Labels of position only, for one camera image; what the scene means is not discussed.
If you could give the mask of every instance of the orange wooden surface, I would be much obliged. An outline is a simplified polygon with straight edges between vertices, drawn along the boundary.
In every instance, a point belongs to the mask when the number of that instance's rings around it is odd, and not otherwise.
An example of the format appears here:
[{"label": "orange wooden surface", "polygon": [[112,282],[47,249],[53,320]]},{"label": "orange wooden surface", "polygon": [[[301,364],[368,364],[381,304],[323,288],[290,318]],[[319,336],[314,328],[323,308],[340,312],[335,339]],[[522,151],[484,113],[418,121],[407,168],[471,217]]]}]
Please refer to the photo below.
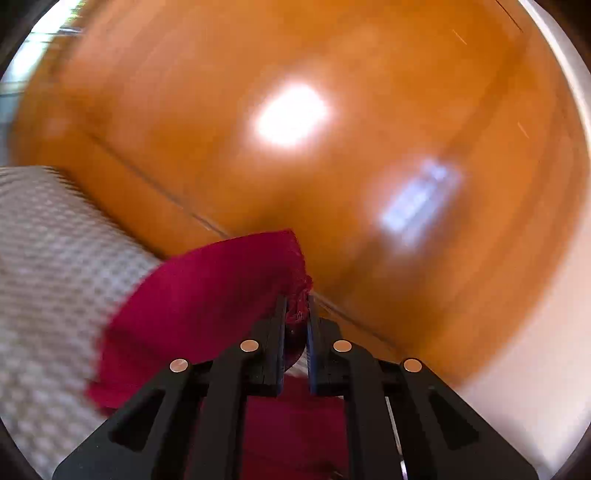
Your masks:
[{"label": "orange wooden surface", "polygon": [[108,0],[58,57],[19,163],[161,255],[294,229],[344,335],[448,381],[524,320],[586,190],[566,81],[514,0]]}]

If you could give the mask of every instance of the scratch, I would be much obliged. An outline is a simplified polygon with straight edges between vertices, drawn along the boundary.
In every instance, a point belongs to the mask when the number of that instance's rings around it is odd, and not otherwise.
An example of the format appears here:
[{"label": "scratch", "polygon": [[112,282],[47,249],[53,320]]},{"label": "scratch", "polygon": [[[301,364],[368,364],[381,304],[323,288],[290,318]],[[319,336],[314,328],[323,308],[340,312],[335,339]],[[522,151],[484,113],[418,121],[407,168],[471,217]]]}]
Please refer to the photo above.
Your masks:
[{"label": "scratch", "polygon": [[525,128],[523,128],[519,122],[517,122],[517,126],[519,127],[519,130],[521,130],[523,132],[523,134],[526,136],[526,138],[529,138],[530,137],[527,134],[527,132],[525,131]]},{"label": "scratch", "polygon": [[466,40],[464,40],[464,39],[463,39],[463,38],[462,38],[460,35],[458,35],[458,33],[457,33],[457,32],[456,32],[456,31],[455,31],[453,28],[452,28],[452,32],[454,33],[454,35],[455,35],[457,38],[459,38],[459,39],[462,41],[462,43],[463,43],[464,45],[468,45],[468,44],[466,43]]}]

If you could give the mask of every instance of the maroon cloth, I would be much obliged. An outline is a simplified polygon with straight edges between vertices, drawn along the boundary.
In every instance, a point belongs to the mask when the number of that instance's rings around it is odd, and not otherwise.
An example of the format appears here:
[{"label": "maroon cloth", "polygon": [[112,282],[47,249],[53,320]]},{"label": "maroon cloth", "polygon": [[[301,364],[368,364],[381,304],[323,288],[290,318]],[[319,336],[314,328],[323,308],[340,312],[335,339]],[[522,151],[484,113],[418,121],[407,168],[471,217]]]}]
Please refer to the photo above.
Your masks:
[{"label": "maroon cloth", "polygon": [[[305,321],[311,278],[293,232],[219,242],[163,263],[105,329],[87,394],[118,408],[175,358],[216,358],[288,298],[288,326]],[[347,468],[342,400],[314,398],[307,380],[286,376],[278,399],[246,409],[242,478],[326,480]]]}]

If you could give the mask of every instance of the rivet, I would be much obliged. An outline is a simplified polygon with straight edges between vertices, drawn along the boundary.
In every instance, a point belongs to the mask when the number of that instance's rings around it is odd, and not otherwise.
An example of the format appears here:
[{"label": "rivet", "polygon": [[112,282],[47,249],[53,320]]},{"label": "rivet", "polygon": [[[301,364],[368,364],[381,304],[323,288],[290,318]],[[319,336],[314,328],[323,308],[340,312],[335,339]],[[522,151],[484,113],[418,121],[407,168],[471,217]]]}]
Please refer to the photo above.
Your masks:
[{"label": "rivet", "polygon": [[337,340],[333,343],[333,348],[337,352],[345,353],[351,350],[353,346],[351,345],[351,342],[348,342],[347,340]]},{"label": "rivet", "polygon": [[256,340],[244,340],[240,344],[240,350],[243,352],[254,352],[258,349],[258,342]]},{"label": "rivet", "polygon": [[407,372],[417,373],[420,372],[423,368],[423,364],[419,362],[416,358],[409,358],[408,360],[404,361],[404,369]]},{"label": "rivet", "polygon": [[189,362],[187,362],[184,358],[177,358],[170,362],[170,369],[178,374],[179,372],[184,372],[189,367]]}]

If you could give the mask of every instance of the triangular cutout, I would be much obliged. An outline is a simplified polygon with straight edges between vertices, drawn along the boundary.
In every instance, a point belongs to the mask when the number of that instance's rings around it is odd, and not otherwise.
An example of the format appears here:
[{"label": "triangular cutout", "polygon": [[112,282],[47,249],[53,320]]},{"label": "triangular cutout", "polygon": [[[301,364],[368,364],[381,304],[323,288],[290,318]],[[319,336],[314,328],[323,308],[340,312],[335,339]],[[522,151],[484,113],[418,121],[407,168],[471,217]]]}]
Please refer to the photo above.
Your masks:
[{"label": "triangular cutout", "polygon": [[478,432],[439,393],[431,392],[429,403],[450,450],[458,450],[478,440]]},{"label": "triangular cutout", "polygon": [[155,390],[111,433],[111,440],[134,452],[143,450],[162,405],[164,390]]}]

